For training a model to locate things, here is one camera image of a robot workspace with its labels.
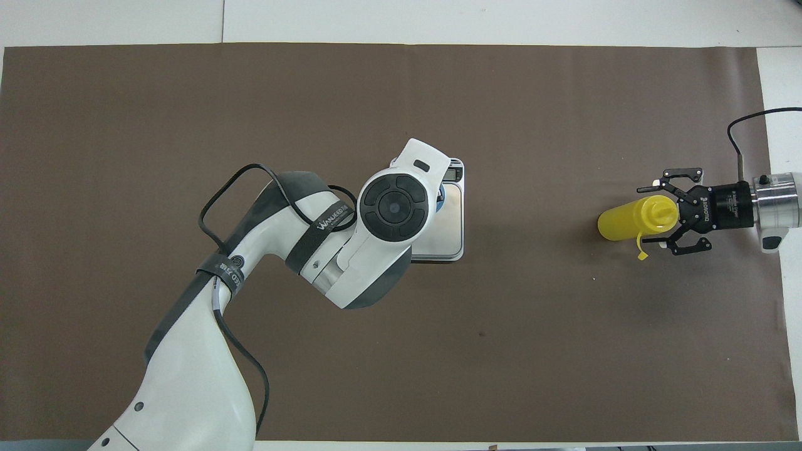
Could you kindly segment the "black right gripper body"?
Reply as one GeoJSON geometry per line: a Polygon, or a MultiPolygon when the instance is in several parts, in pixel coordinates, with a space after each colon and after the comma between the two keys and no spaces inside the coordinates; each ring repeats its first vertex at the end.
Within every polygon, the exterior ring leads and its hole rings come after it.
{"type": "Polygon", "coordinates": [[[748,182],[705,187],[696,185],[678,202],[682,225],[699,234],[721,229],[751,228],[753,189],[748,182]]]}

